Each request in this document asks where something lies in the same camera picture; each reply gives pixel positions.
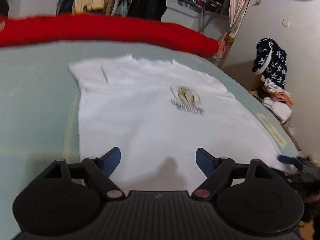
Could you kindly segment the black hanging jacket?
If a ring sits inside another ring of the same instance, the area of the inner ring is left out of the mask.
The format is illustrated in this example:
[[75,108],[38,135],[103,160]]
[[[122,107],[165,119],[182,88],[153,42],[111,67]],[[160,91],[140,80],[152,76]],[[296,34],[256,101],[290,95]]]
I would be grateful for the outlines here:
[[167,0],[131,0],[128,17],[161,21],[167,10]]

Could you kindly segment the white wall switch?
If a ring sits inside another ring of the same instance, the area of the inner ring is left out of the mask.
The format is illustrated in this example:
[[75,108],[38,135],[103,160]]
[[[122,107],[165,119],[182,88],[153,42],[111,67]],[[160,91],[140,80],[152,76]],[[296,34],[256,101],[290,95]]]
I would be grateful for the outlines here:
[[290,20],[283,19],[282,25],[288,28],[290,26]]

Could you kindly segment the yellow hanging garment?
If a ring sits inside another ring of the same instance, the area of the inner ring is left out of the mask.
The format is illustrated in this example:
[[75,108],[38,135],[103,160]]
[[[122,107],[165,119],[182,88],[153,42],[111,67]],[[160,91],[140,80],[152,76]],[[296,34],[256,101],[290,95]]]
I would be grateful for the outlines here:
[[103,10],[105,0],[74,0],[72,14],[78,15],[85,12]]

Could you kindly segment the pink striped curtain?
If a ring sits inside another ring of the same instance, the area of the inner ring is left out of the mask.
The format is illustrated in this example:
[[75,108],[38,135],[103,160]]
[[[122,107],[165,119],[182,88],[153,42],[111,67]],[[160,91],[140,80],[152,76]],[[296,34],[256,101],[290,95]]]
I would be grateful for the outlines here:
[[219,40],[219,49],[213,56],[216,60],[223,59],[227,44],[232,43],[240,28],[243,16],[246,11],[246,5],[248,0],[230,0],[229,2],[229,30]]

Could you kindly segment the teal plaid bed blanket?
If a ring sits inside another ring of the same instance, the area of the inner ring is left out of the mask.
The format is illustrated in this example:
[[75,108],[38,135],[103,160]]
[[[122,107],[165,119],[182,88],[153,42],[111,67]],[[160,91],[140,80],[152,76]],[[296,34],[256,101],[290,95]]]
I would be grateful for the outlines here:
[[283,155],[297,150],[278,119],[247,90],[204,58],[145,43],[53,42],[1,49],[1,239],[19,232],[15,197],[56,159],[79,161],[79,90],[68,64],[90,58],[132,55],[175,60],[215,77],[254,116],[263,114],[286,141]]

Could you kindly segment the red quilt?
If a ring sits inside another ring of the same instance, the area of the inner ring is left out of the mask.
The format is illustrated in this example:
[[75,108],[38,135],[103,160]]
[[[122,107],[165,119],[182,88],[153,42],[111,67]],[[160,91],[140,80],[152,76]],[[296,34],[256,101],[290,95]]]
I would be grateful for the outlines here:
[[1,47],[55,41],[148,43],[200,57],[219,50],[217,40],[176,23],[89,14],[1,17]]

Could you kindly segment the pile of folded clothes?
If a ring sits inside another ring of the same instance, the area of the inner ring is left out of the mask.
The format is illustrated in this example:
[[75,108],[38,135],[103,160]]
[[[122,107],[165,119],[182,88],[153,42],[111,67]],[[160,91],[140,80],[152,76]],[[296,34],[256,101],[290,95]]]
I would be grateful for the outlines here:
[[293,102],[287,91],[276,85],[269,78],[265,79],[262,76],[257,93],[262,104],[271,110],[282,124],[290,119]]

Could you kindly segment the navy star-patterned garment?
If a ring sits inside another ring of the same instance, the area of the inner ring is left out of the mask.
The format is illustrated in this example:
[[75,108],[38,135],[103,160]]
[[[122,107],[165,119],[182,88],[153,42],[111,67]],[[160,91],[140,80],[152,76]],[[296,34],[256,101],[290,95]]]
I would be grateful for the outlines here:
[[256,45],[256,58],[252,72],[269,79],[284,89],[287,74],[287,53],[271,38],[262,38]]

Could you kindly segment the white t-shirt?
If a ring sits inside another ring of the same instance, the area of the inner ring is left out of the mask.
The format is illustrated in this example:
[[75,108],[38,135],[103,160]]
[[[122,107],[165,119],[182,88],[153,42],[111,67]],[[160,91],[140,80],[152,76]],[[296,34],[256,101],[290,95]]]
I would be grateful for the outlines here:
[[80,158],[117,147],[112,181],[123,191],[194,191],[205,179],[204,148],[237,163],[278,170],[280,150],[263,125],[217,79],[176,61],[132,56],[68,66],[80,89]]

